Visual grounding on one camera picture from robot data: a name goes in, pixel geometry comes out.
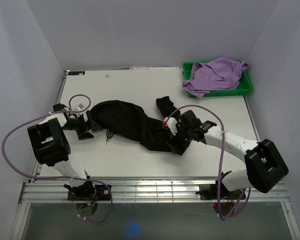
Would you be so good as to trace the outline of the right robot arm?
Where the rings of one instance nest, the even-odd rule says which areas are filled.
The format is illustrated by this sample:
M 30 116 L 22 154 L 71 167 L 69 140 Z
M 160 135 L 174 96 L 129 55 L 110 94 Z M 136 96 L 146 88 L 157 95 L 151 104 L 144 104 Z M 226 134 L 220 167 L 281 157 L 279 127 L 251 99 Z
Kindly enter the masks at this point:
M 215 191 L 222 199 L 250 188 L 266 194 L 289 173 L 279 150 L 269 139 L 249 140 L 225 132 L 212 121 L 201 122 L 191 110 L 178 119 L 166 117 L 162 124 L 171 132 L 167 145 L 174 154 L 182 155 L 186 144 L 196 141 L 219 148 L 245 164 L 244 169 L 221 173 L 216 180 Z

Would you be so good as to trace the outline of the papers behind table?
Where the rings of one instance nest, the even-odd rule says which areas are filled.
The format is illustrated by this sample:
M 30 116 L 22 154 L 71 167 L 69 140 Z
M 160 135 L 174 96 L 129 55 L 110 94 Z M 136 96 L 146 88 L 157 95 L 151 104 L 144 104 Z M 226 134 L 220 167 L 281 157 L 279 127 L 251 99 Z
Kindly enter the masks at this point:
M 130 67 L 129 70 L 179 70 L 177 66 L 139 66 Z

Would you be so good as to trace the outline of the aluminium frame rail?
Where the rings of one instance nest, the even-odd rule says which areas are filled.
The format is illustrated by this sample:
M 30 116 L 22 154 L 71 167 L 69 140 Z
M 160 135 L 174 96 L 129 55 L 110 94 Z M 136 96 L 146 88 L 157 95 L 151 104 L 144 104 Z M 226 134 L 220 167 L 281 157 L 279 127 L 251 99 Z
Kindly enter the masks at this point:
M 114 203 L 198 203 L 200 185 L 213 179 L 105 179 L 111 185 Z M 38 180 L 23 185 L 20 203 L 65 203 L 64 180 Z

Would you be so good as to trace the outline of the black trousers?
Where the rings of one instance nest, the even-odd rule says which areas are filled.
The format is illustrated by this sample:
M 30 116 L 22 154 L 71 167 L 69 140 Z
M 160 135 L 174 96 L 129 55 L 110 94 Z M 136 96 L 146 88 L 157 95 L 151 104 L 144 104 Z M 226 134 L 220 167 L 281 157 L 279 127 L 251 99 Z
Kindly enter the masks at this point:
M 172 142 L 163 121 L 146 115 L 142 107 L 130 102 L 108 100 L 90 110 L 92 118 L 110 132 L 139 142 L 150 151 L 171 152 L 166 142 Z

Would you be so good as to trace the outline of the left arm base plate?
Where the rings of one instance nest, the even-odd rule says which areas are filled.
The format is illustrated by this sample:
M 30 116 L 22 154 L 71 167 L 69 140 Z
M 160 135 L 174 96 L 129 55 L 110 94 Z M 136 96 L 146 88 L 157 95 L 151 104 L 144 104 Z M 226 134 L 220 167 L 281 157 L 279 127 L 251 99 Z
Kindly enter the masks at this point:
M 75 195 L 70 190 L 68 191 L 66 199 L 68 201 L 110 201 L 110 191 L 104 185 L 95 185 L 94 190 Z

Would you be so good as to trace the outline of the blue label sticker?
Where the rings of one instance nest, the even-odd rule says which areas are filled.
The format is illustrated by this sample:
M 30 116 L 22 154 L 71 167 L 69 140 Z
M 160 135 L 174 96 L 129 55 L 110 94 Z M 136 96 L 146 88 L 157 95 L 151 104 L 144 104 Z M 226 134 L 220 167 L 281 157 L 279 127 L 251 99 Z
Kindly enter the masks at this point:
M 68 76 L 83 76 L 85 75 L 85 71 L 69 71 L 67 73 Z

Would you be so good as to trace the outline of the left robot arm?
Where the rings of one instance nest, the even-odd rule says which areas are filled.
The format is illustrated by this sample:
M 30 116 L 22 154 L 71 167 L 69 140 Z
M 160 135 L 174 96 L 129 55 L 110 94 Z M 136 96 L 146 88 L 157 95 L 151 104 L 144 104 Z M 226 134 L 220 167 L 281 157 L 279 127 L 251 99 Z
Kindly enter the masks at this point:
M 89 111 L 86 114 L 67 113 L 68 108 L 61 103 L 55 104 L 53 110 L 57 113 L 27 128 L 34 156 L 41 165 L 54 168 L 64 177 L 69 176 L 69 184 L 64 187 L 75 197 L 93 199 L 97 195 L 96 187 L 85 170 L 78 170 L 71 163 L 71 148 L 64 130 L 74 131 L 79 140 L 86 140 L 94 137 L 91 131 L 103 128 L 92 119 Z

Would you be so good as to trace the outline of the purple trousers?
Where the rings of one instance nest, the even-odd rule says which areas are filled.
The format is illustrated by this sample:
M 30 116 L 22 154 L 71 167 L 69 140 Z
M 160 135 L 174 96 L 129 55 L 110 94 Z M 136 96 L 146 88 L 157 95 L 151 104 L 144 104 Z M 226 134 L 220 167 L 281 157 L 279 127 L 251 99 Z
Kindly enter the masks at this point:
M 228 58 L 194 62 L 189 80 L 184 80 L 181 86 L 190 98 L 203 98 L 211 91 L 234 90 L 248 67 L 247 61 Z

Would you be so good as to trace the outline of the green plastic bin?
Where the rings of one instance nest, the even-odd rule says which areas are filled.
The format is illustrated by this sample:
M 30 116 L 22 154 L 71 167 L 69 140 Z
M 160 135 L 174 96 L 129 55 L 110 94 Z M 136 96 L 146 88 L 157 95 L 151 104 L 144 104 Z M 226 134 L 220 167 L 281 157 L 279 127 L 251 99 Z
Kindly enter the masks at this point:
M 182 74 L 184 80 L 187 81 L 190 79 L 191 70 L 194 62 L 184 62 L 182 64 Z M 250 81 L 250 78 L 246 71 L 244 71 L 239 79 L 239 84 L 236 89 L 230 90 L 215 90 L 210 91 L 209 93 L 204 94 L 204 98 L 209 97 L 233 97 L 233 96 L 244 96 L 253 91 L 253 85 Z

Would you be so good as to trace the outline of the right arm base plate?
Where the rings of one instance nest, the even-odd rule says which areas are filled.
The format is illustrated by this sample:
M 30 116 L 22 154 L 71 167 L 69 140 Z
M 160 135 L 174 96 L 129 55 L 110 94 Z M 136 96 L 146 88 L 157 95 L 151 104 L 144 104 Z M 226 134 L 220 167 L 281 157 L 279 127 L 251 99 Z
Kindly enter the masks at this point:
M 216 183 L 200 184 L 199 190 L 195 194 L 199 195 L 201 200 L 217 200 L 217 190 L 218 186 Z M 223 185 L 220 187 L 221 200 L 237 200 L 241 193 L 241 190 L 228 191 Z

